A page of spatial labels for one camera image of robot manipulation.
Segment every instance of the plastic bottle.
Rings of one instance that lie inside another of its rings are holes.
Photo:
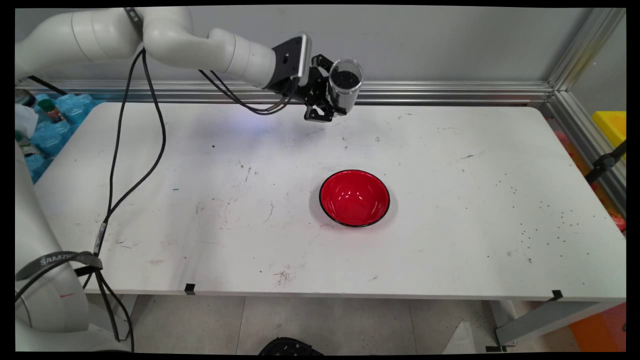
[[[25,89],[15,89],[15,103],[33,108],[36,105],[36,98]]]
[[[38,106],[47,114],[48,117],[51,118],[54,124],[61,121],[67,121],[67,118],[62,115],[60,110],[50,99],[41,100],[38,102]]]

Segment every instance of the black cable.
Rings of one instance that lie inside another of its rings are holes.
[[[89,251],[82,251],[82,252],[78,252],[76,254],[73,254],[71,256],[69,256],[68,258],[59,260],[51,265],[49,265],[48,267],[44,268],[42,271],[38,272],[34,277],[32,277],[16,294],[15,294],[15,302],[18,302],[18,300],[22,297],[22,294],[24,294],[25,291],[27,291],[28,288],[31,287],[31,285],[33,285],[34,282],[36,282],[39,278],[43,277],[46,273],[50,272],[51,270],[57,268],[58,266],[62,265],[62,264],[66,264],[69,261],[73,261],[75,260],[77,257],[79,257],[80,255],[91,255],[92,253]]]
[[[27,319],[29,319],[29,327],[33,327],[33,325],[31,324],[31,314],[29,313],[29,308],[27,307],[27,303],[24,302],[24,299],[22,297],[20,297],[20,300],[22,300],[22,306],[24,306],[24,309],[27,311]]]
[[[208,80],[208,81],[209,81],[213,86],[215,86],[215,87],[216,87],[216,89],[218,89],[218,91],[220,91],[221,93],[223,93],[225,96],[227,96],[229,99],[233,100],[233,101],[234,101],[235,103],[237,103],[238,105],[241,105],[242,107],[244,107],[244,108],[248,109],[248,110],[249,110],[249,111],[251,111],[252,113],[255,113],[255,114],[258,114],[258,115],[272,115],[272,114],[275,114],[275,113],[277,113],[278,111],[280,111],[280,110],[284,109],[284,108],[289,104],[289,102],[291,102],[291,99],[293,98],[293,92],[295,91],[296,87],[298,86],[298,82],[299,82],[299,79],[295,79],[295,80],[292,82],[292,86],[291,86],[291,94],[290,94],[288,97],[282,97],[282,99],[280,99],[280,101],[278,101],[275,105],[271,106],[271,107],[270,107],[270,108],[268,108],[268,109],[257,109],[257,108],[254,108],[254,107],[252,107],[252,106],[249,106],[249,105],[245,104],[245,103],[244,103],[242,100],[240,100],[240,98],[238,98],[235,94],[233,94],[233,95],[228,94],[228,93],[227,93],[226,91],[224,91],[220,86],[218,86],[218,84],[216,84],[216,82],[215,82],[215,81],[213,81],[213,79],[211,79],[211,78],[210,78],[210,77],[209,77],[209,76],[208,76],[204,71],[202,71],[202,70],[198,70],[198,71],[199,71],[199,72],[200,72],[200,73],[205,77],[205,79],[207,79],[207,80]],[[221,80],[217,75],[215,75],[215,76],[218,78],[218,80],[220,80],[220,82],[222,83],[222,85],[223,85],[225,88],[227,88],[227,90],[229,90],[229,89],[228,89],[228,87],[226,86],[226,84],[224,83],[224,81],[222,81],[222,80]],[[279,107],[277,110],[269,111],[269,109],[274,108],[274,107],[275,107],[275,106],[277,106],[278,104],[282,104],[282,106],[281,106],[281,107]]]
[[[120,301],[120,298],[116,296],[116,294],[113,292],[109,284],[107,284],[107,282],[104,280],[104,277],[102,278],[102,283],[104,284],[104,287],[107,288],[107,291],[109,291],[111,296],[116,300],[118,305],[120,305],[120,308],[122,309],[122,311],[124,311],[124,316],[127,318],[127,322],[129,323],[129,336],[131,337],[131,352],[135,352],[134,350],[135,342],[133,340],[133,324],[131,322],[131,318],[129,317],[129,312],[127,311],[127,308],[124,306],[122,301]]]
[[[213,74],[213,76],[215,76],[215,77],[216,77],[216,79],[218,79],[218,81],[222,84],[222,86],[224,86],[224,87],[225,87],[225,89],[227,89],[227,91],[229,92],[229,94],[230,94],[230,95],[232,95],[232,96],[236,99],[236,102],[241,102],[241,103],[243,103],[243,104],[244,104],[244,101],[240,100],[240,98],[239,98],[239,97],[238,97],[238,96],[237,96],[233,91],[231,91],[231,89],[227,86],[227,84],[225,84],[225,82],[224,82],[224,81],[222,81],[222,79],[220,79],[220,77],[216,74],[216,72],[215,72],[215,71],[210,70],[210,72],[211,72],[211,74]],[[254,107],[251,107],[251,109],[253,109],[253,110],[255,110],[255,111],[260,111],[260,112],[269,112],[269,111],[272,111],[272,110],[274,110],[275,108],[277,108],[277,107],[278,107],[279,105],[281,105],[285,100],[286,100],[286,96],[283,96],[283,97],[280,99],[280,101],[276,102],[274,105],[272,105],[272,106],[270,106],[270,107],[268,107],[268,108],[266,108],[266,109],[258,109],[258,108],[254,108]]]
[[[149,85],[149,90],[151,92],[151,98],[153,98],[154,105],[156,106],[156,111],[158,113],[158,118],[160,120],[160,128],[162,129],[162,146],[160,147],[160,152],[158,153],[156,161],[151,166],[149,171],[147,171],[147,173],[140,180],[138,180],[138,182],[136,184],[134,184],[134,186],[132,186],[126,193],[124,193],[124,195],[122,195],[118,199],[118,201],[116,201],[116,203],[113,206],[111,206],[111,202],[113,200],[113,174],[115,172],[116,159],[117,159],[117,156],[118,156],[118,148],[120,146],[120,133],[121,133],[121,129],[122,129],[122,116],[124,114],[124,107],[125,107],[125,104],[127,102],[127,96],[129,94],[129,88],[130,88],[130,85],[131,85],[131,78],[133,76],[133,70],[134,70],[136,62],[138,61],[138,58],[140,56],[142,56],[142,65],[143,65],[143,67],[145,69],[145,77],[147,78],[147,84]],[[124,99],[122,100],[122,106],[120,107],[120,116],[118,118],[118,133],[116,135],[116,146],[115,146],[115,150],[114,150],[114,153],[113,153],[113,161],[111,163],[111,173],[109,175],[109,204],[108,204],[108,210],[107,210],[106,216],[104,217],[104,220],[102,221],[102,224],[104,225],[104,228],[102,229],[102,232],[100,234],[100,239],[99,239],[99,242],[98,242],[97,252],[94,252],[95,256],[99,256],[100,255],[100,250],[102,248],[102,242],[104,240],[104,235],[106,234],[106,228],[107,228],[107,226],[109,224],[109,219],[111,218],[111,215],[115,212],[115,210],[119,207],[119,205],[133,191],[135,191],[135,189],[137,189],[137,187],[140,186],[140,184],[142,184],[142,182],[144,182],[144,180],[146,180],[151,175],[151,173],[153,173],[153,171],[156,169],[158,163],[160,162],[160,159],[162,158],[162,155],[164,154],[164,148],[165,147],[166,147],[166,128],[164,126],[164,118],[162,116],[162,111],[160,110],[160,105],[158,104],[156,91],[154,90],[153,83],[151,81],[151,75],[149,74],[149,69],[148,69],[148,66],[147,66],[147,51],[143,48],[138,53],[138,55],[136,55],[135,59],[133,60],[133,63],[131,64],[131,68],[129,69],[129,76],[127,77],[127,86],[125,87]],[[134,347],[134,335],[133,335],[133,325],[131,323],[131,318],[129,316],[129,312],[127,311],[125,306],[122,304],[122,301],[120,301],[120,299],[115,295],[115,293],[113,292],[111,287],[109,287],[107,282],[104,280],[104,277],[102,276],[100,271],[96,271],[95,272],[95,276],[96,276],[96,280],[98,282],[98,287],[100,289],[100,294],[102,294],[102,298],[105,301],[105,306],[108,309],[109,319],[111,320],[111,326],[114,328],[113,332],[114,332],[114,335],[115,335],[115,338],[116,338],[117,341],[120,341],[120,337],[118,335],[118,329],[117,329],[116,324],[115,324],[115,317],[113,316],[113,310],[111,309],[111,306],[109,305],[109,300],[108,300],[108,298],[106,296],[106,293],[104,291],[104,287],[107,288],[107,290],[110,292],[110,294],[118,302],[118,305],[124,311],[125,317],[127,318],[127,322],[129,323],[129,335],[131,336],[131,351],[133,352],[134,349],[135,349],[135,347]],[[83,285],[83,289],[87,286],[87,284],[89,283],[90,279],[91,279],[91,274],[89,274],[89,276],[85,280],[84,285]]]
[[[48,88],[49,90],[52,90],[54,92],[57,92],[60,95],[66,95],[67,93],[63,90],[60,90],[59,88],[55,87],[54,85],[49,84],[48,82],[44,81],[43,79],[40,79],[37,76],[31,75],[28,77],[29,79],[35,81],[36,83]]]
[[[109,174],[109,204],[107,205],[107,214],[111,212],[111,201],[113,200],[113,174],[116,168],[116,159],[118,157],[118,149],[120,148],[120,133],[122,130],[122,115],[124,114],[124,106],[127,103],[127,98],[129,96],[129,89],[131,87],[131,78],[133,77],[133,70],[135,69],[138,59],[140,58],[144,50],[145,50],[144,48],[140,50],[140,52],[138,52],[136,57],[133,59],[133,62],[131,63],[131,67],[129,68],[129,75],[127,76],[127,85],[124,88],[124,98],[122,99],[122,105],[120,107],[120,116],[118,116],[118,132],[116,134],[116,146],[115,146],[115,149],[113,150],[113,161],[111,162],[111,173]],[[104,232],[102,233],[102,236],[100,238],[100,247],[98,249],[98,252],[94,252],[93,255],[98,256],[100,254],[100,248],[102,248],[103,239],[104,239]],[[84,281],[84,284],[82,285],[82,289],[86,288],[86,286],[89,284],[89,281],[91,280],[92,275],[93,274],[89,274],[89,276],[86,278],[86,280]]]
[[[113,310],[111,308],[111,304],[109,304],[109,298],[107,298],[107,293],[104,291],[104,286],[102,282],[104,279],[102,278],[102,274],[100,270],[95,271],[95,279],[98,280],[98,288],[100,289],[100,295],[102,295],[102,300],[104,301],[104,306],[107,308],[107,314],[109,314],[109,320],[111,321],[111,329],[113,330],[113,337],[117,342],[120,342],[120,335],[118,333],[118,326],[116,325],[116,318],[113,315]]]
[[[138,182],[136,184],[134,184],[134,186],[132,186],[129,190],[127,190],[126,193],[124,193],[124,195],[122,195],[121,198],[118,199],[118,201],[116,201],[116,203],[113,205],[113,207],[110,207],[109,211],[107,212],[107,215],[104,217],[104,220],[102,221],[102,223],[105,225],[104,230],[100,236],[100,240],[98,243],[98,251],[95,254],[96,256],[98,256],[100,254],[100,249],[102,248],[102,241],[104,240],[104,235],[106,234],[106,227],[109,225],[109,219],[111,218],[111,215],[115,212],[115,210],[120,206],[120,204],[133,192],[135,191],[135,189],[137,189],[140,184],[142,184],[142,182],[144,182],[144,180],[146,180],[149,175],[151,175],[151,173],[156,169],[156,167],[158,166],[158,163],[160,162],[160,159],[162,158],[162,155],[164,154],[164,148],[166,147],[166,128],[164,127],[164,118],[162,116],[162,111],[160,110],[160,105],[158,104],[158,99],[156,96],[156,91],[154,90],[154,86],[153,83],[151,81],[151,75],[149,74],[149,69],[147,66],[147,51],[143,48],[139,55],[142,55],[142,65],[145,68],[145,77],[147,78],[147,84],[149,85],[149,90],[151,92],[151,98],[153,98],[154,101],[154,105],[156,106],[156,111],[158,113],[158,118],[160,120],[160,128],[162,129],[162,146],[160,147],[160,152],[158,153],[158,156],[156,158],[156,161],[154,162],[154,164],[151,166],[151,168],[149,169],[149,171],[147,171],[147,173],[140,179],[138,180]],[[131,82],[131,76],[132,76],[132,71],[129,72],[129,78],[127,79],[127,86],[130,84]],[[121,115],[122,112],[124,111],[124,104],[125,104],[125,100],[123,100],[123,105],[120,108],[121,109]],[[118,147],[119,143],[120,143],[120,124],[122,122],[122,118],[120,118],[120,120],[118,121],[118,136],[116,137],[116,148]],[[115,160],[117,157],[117,153],[114,152],[114,161],[112,162],[111,166],[112,166],[112,170],[111,172],[113,173],[113,168],[115,167]],[[110,186],[109,187],[109,198],[112,198],[112,193],[113,193],[113,187]],[[86,284],[88,284],[90,280],[90,277],[87,278],[87,280],[85,281],[85,286]]]
[[[124,88],[124,98],[122,99],[122,105],[120,106],[120,116],[118,116],[118,133],[116,135],[116,147],[113,150],[113,161],[111,162],[111,173],[109,174],[109,204],[107,206],[107,213],[111,211],[111,200],[113,199],[113,173],[116,169],[116,159],[118,157],[118,148],[120,147],[120,132],[122,130],[122,115],[124,114],[124,106],[127,103],[127,97],[129,96],[129,87],[131,86],[131,78],[133,77],[133,70],[136,67],[138,59],[142,55],[144,48],[136,55],[131,63],[129,69],[129,76],[127,76],[127,86]]]

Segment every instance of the gray floor tile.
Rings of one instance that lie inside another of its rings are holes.
[[[136,352],[235,354],[244,297],[140,295]]]
[[[510,347],[508,352],[580,352],[573,333],[568,327],[560,328],[539,338]]]
[[[495,345],[495,322],[488,302],[480,300],[411,300],[418,354],[441,354],[461,321],[468,321],[476,352]]]
[[[238,354],[258,354],[278,336],[325,355],[415,354],[408,300],[248,297]]]

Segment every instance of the black tape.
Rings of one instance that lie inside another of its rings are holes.
[[[484,347],[487,352],[507,352],[507,347]]]
[[[560,300],[563,296],[562,296],[562,292],[560,290],[552,290],[551,291],[554,294],[554,297],[552,297],[551,299],[547,300],[547,301],[557,301]]]
[[[184,292],[187,295],[196,295],[196,293],[193,292],[195,288],[196,288],[196,284],[187,284],[187,286],[184,287]]]

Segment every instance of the black strap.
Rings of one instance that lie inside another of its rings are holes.
[[[41,271],[47,266],[57,261],[70,258],[71,256],[76,254],[77,252],[75,251],[56,251],[50,254],[40,256],[39,258],[33,260],[27,265],[24,265],[24,267],[21,268],[15,274],[15,280],[20,281],[20,280],[29,279],[31,276],[35,275],[37,272]],[[92,268],[102,269],[102,262],[98,257],[94,255],[83,254],[75,258],[74,261],[77,261],[85,265],[89,265]]]
[[[133,25],[140,38],[142,38],[142,18],[134,8],[123,9],[124,12],[127,13],[127,17],[129,18],[129,21],[131,21],[131,25]]]

